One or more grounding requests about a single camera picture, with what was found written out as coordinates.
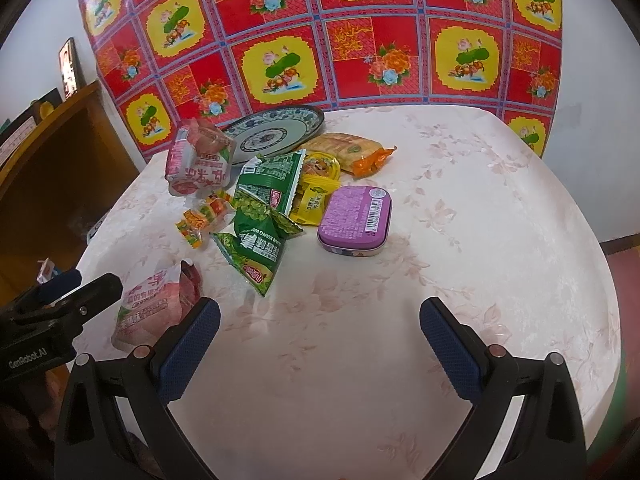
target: white wall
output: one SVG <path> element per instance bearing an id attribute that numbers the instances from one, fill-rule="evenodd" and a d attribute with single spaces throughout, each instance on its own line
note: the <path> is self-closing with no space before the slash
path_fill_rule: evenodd
<path id="1" fill-rule="evenodd" d="M 640 46 L 610 0 L 564 0 L 558 111 L 544 161 L 569 190 L 598 240 L 640 232 Z M 58 51 L 76 40 L 96 79 L 78 0 L 32 0 L 0 49 L 0 123 L 54 86 Z M 110 99 L 104 107 L 132 160 L 144 161 Z"/>
<path id="2" fill-rule="evenodd" d="M 610 0 L 563 0 L 558 109 L 543 160 L 599 241 L 640 232 L 640 45 Z"/>
<path id="3" fill-rule="evenodd" d="M 84 78 L 97 79 L 95 56 L 87 39 L 78 0 L 31 0 L 0 48 L 0 123 L 14 120 L 56 86 L 63 94 L 58 52 L 67 38 L 76 42 Z M 104 109 L 135 165 L 145 162 L 113 102 L 103 90 Z"/>

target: blue and white plate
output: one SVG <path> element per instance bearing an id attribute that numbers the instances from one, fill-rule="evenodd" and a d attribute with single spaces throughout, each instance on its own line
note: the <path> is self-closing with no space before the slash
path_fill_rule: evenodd
<path id="1" fill-rule="evenodd" d="M 294 150 L 318 131 L 324 113 L 313 106 L 279 106 L 231 123 L 224 133 L 238 142 L 234 164 L 256 155 L 277 155 Z"/>

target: small box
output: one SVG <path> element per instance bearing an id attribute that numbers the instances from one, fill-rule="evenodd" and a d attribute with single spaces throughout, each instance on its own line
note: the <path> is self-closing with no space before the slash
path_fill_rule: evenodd
<path id="1" fill-rule="evenodd" d="M 391 206 L 391 196 L 381 187 L 341 187 L 331 195 L 318 228 L 318 240 L 336 254 L 378 254 L 386 242 Z"/>

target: red patterned cloth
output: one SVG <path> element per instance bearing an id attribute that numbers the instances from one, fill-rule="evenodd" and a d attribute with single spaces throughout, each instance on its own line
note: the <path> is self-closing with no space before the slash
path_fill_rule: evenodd
<path id="1" fill-rule="evenodd" d="M 146 160 L 180 119 L 279 104 L 472 105 L 542 155 L 558 95 L 561 0 L 79 0 Z"/>

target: wooden cabinet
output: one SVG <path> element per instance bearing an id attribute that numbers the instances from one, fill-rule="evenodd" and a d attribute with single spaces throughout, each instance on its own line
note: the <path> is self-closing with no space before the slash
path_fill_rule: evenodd
<path id="1" fill-rule="evenodd" d="M 38 260 L 62 270 L 138 171 L 94 82 L 46 117 L 0 169 L 0 306 L 35 283 Z"/>

